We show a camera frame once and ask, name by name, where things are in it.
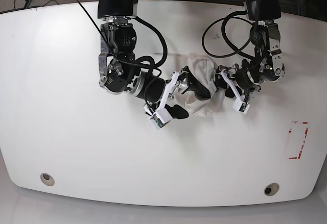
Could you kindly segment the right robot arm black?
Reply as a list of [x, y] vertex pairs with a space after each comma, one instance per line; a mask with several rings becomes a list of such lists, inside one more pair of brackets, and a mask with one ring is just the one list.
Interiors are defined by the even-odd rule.
[[[194, 56], [192, 66], [185, 66], [161, 78], [161, 66], [168, 57], [168, 47], [161, 32], [137, 15], [138, 0], [99, 0], [101, 53], [99, 84], [113, 94], [129, 93], [144, 100], [144, 111], [151, 122], [162, 128], [173, 119], [185, 119], [204, 109], [217, 91], [214, 62]], [[136, 57], [136, 31], [131, 19], [152, 30], [162, 45], [162, 57]]]

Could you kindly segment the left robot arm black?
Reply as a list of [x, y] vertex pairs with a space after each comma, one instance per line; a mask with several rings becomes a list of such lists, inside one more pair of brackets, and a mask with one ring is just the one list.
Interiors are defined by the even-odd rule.
[[227, 22], [237, 16], [246, 15], [252, 22], [250, 41], [254, 45], [254, 56], [248, 57], [241, 49], [234, 52], [243, 57], [240, 65], [220, 66], [217, 70], [222, 83], [227, 86], [225, 95], [234, 98], [233, 108], [247, 113], [256, 92], [265, 81], [276, 82], [285, 74], [280, 49], [281, 35], [276, 19], [281, 17], [278, 0], [243, 0], [245, 10], [229, 14], [222, 22], [221, 30], [227, 38]]

